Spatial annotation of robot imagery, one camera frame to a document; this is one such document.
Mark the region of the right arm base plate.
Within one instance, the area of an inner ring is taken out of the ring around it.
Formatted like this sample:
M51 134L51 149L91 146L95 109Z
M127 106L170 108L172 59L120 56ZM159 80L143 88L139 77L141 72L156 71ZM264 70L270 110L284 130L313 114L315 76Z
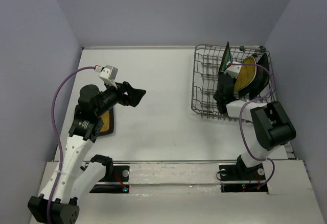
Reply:
M265 192L268 193L265 171L259 164L237 174L235 164L220 164L216 178L220 181L222 193Z

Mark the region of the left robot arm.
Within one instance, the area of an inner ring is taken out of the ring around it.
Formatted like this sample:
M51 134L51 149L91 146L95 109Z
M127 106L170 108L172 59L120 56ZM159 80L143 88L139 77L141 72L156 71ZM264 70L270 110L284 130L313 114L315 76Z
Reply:
M82 173L79 171L100 134L102 115L116 104L136 107L146 91L135 89L128 82L105 87L100 91L96 85L86 85L80 90L60 161L40 195L28 202L32 216L39 223L75 223L81 201L99 180L107 181L113 175L113 160L103 155L95 155L90 166Z

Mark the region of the black plate with green centre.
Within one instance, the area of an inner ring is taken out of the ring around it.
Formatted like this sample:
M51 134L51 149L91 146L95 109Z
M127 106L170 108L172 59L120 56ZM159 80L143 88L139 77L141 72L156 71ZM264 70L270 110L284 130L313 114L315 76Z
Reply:
M223 53L222 61L219 67L219 72L224 73L227 70L229 63L231 62L232 62L232 55L230 52L229 42L227 42Z

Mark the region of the green yellow woven-pattern plate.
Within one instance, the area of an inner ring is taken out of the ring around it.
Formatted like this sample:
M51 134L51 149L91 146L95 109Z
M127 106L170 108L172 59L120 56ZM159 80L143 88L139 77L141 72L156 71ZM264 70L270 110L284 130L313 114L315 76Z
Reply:
M234 92L238 92L251 84L256 76L257 67L253 56L248 56L241 63L234 63L234 66L240 70L234 86Z

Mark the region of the black floral square plate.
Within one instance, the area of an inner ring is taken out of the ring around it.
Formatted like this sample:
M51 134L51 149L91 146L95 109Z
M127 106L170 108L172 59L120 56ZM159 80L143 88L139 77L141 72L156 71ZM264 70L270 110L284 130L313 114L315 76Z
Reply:
M257 64L270 71L269 60L266 53L264 53L261 56ZM268 83L269 83L269 75L262 68L258 67L256 71L256 76L251 84L252 86L250 88L249 98L254 99L257 96L259 96L260 93L263 91L263 89L268 85Z

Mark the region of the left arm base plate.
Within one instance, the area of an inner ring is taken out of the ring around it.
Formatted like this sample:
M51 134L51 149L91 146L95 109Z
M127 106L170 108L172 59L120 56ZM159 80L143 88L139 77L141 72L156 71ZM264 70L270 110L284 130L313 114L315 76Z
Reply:
M128 194L130 192L129 176L129 165L114 165L112 174L106 174L95 184L90 193Z

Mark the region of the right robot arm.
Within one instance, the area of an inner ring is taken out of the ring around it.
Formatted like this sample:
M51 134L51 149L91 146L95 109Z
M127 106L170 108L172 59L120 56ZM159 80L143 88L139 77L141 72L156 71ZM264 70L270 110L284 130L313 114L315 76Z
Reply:
M269 155L296 137L296 130L280 102L254 103L237 99L234 95L234 78L219 75L214 94L219 112L229 118L237 118L241 138L246 151L237 157L236 164L220 170L222 177L249 178L254 170L267 161ZM246 142L243 121L253 124L255 140Z

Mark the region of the black plate with yellow centre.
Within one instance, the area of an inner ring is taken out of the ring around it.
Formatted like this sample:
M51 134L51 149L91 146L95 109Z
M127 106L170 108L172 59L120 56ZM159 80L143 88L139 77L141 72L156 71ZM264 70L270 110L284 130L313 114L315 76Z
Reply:
M75 107L74 119L68 131L69 136L82 136L92 139L98 136L108 135L114 131L113 108L106 111L101 117L83 114L80 107Z

